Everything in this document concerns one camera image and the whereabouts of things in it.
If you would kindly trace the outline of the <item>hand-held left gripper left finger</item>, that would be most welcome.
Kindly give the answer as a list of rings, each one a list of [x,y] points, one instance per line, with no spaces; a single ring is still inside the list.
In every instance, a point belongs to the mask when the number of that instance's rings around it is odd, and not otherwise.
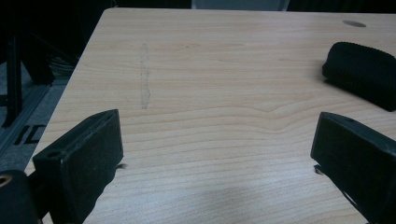
[[[84,119],[33,156],[45,210],[54,224],[82,224],[123,158],[116,109]]]

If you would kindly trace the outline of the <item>metal floor rail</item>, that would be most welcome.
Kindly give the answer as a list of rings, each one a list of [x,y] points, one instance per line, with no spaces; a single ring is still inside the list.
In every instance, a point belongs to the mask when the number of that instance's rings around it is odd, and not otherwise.
[[[6,128],[0,125],[0,157],[2,157],[7,151],[7,148],[12,145],[14,138],[19,135],[24,123],[33,114],[49,88],[49,86],[44,85],[34,87],[23,99],[22,111],[11,125]]]

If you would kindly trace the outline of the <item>black cloth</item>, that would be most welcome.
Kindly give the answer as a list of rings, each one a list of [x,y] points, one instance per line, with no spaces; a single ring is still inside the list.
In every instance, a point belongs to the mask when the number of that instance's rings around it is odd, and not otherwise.
[[[337,42],[322,65],[322,75],[387,111],[396,110],[396,58],[385,51]]]

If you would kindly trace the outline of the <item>black metal stand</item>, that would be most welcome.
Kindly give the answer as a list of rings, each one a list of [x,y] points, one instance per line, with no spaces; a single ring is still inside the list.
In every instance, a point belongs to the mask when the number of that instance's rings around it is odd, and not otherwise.
[[[21,55],[16,35],[7,37],[7,115],[3,127],[9,127],[22,110]]]

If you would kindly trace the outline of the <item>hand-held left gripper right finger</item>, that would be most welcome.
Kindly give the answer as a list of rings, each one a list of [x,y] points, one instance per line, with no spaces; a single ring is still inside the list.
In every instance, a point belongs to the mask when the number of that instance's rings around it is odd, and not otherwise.
[[[310,156],[369,224],[396,224],[396,141],[322,112]]]

